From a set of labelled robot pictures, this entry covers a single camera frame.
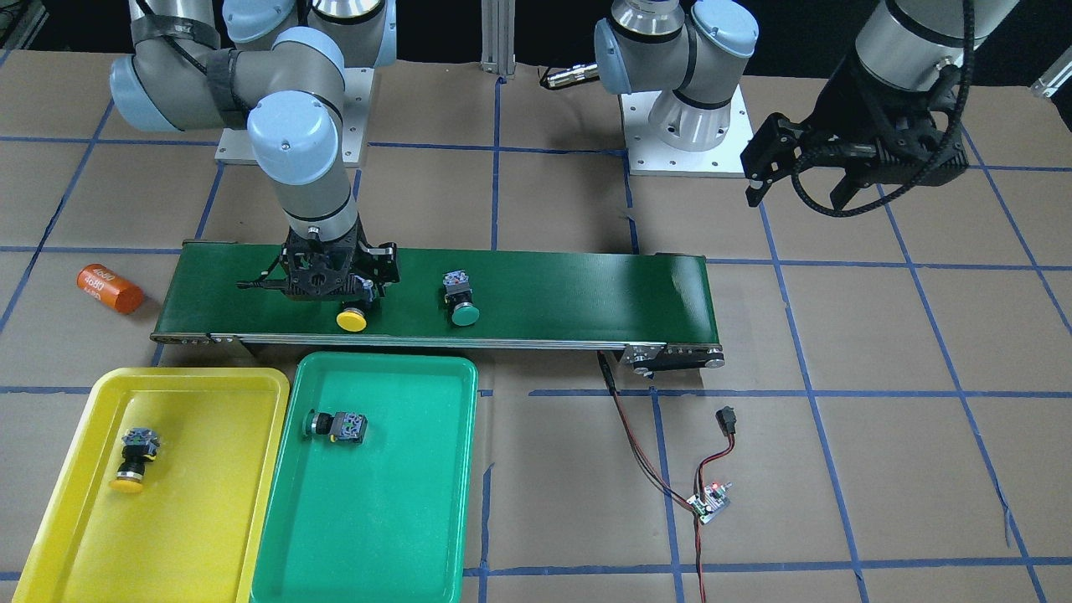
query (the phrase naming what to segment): metal post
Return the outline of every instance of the metal post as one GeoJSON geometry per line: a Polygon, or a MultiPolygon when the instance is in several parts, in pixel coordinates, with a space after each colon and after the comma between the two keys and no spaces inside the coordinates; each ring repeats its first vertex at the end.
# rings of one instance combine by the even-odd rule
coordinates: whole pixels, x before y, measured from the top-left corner
{"type": "Polygon", "coordinates": [[[513,77],[513,2],[481,0],[483,54],[480,68],[488,73],[513,77]]]}
{"type": "Polygon", "coordinates": [[[1038,78],[1034,84],[1031,85],[1031,93],[1036,97],[1049,98],[1057,93],[1058,88],[1064,80],[1072,76],[1072,47],[1064,50],[1061,58],[1057,59],[1046,73],[1042,74],[1042,77],[1038,78]]]}

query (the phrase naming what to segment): cable connector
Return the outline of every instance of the cable connector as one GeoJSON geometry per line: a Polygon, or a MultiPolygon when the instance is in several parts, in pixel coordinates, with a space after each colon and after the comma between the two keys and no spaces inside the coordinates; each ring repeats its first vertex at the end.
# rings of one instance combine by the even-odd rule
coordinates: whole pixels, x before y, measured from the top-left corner
{"type": "Polygon", "coordinates": [[[723,407],[715,413],[715,418],[718,420],[718,427],[723,429],[724,435],[729,437],[736,433],[736,414],[733,413],[733,407],[723,407]]]}

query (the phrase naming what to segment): orange can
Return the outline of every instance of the orange can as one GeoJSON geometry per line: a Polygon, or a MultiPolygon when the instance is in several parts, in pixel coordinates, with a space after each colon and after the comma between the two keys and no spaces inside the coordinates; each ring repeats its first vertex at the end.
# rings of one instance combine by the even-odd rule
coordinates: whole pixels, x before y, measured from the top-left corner
{"type": "Polygon", "coordinates": [[[142,288],[101,264],[90,264],[78,273],[78,289],[121,314],[133,312],[145,300],[142,288]]]}

